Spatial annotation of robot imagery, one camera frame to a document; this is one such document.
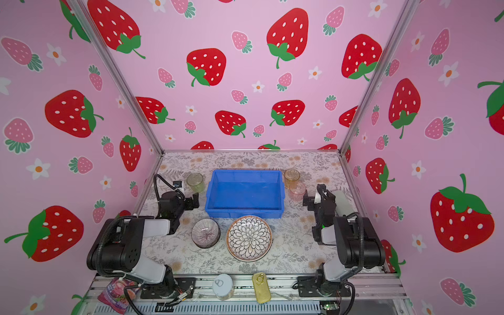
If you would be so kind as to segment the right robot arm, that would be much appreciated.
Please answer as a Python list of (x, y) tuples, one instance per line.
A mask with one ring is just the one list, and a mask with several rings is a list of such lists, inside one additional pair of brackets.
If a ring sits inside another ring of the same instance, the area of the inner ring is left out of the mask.
[(324, 184), (314, 196), (303, 194), (303, 205), (312, 211), (312, 236), (319, 245), (334, 246), (337, 256), (320, 264), (313, 276), (300, 276), (293, 285), (300, 297), (336, 297), (353, 294), (350, 278), (364, 269), (382, 266), (386, 260), (371, 221), (352, 212), (343, 193), (334, 194)]

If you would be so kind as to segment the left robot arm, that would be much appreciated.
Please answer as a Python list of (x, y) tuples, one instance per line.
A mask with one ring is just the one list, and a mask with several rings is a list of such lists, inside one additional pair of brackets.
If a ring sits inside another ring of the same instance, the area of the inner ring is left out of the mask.
[(107, 220), (88, 253), (87, 267), (102, 277), (132, 280), (154, 295), (169, 297), (178, 286), (173, 271), (142, 254), (143, 240), (176, 233), (184, 212), (199, 207), (199, 193), (193, 190), (189, 196), (181, 181), (169, 183), (159, 174), (153, 177), (153, 187), (157, 215)]

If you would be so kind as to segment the purple striped bowl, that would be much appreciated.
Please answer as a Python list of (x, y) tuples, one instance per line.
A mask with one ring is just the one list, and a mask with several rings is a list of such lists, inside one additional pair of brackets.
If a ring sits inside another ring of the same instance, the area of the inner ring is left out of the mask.
[(202, 249), (213, 247), (220, 239), (220, 228), (216, 221), (210, 218), (199, 220), (192, 229), (192, 241)]

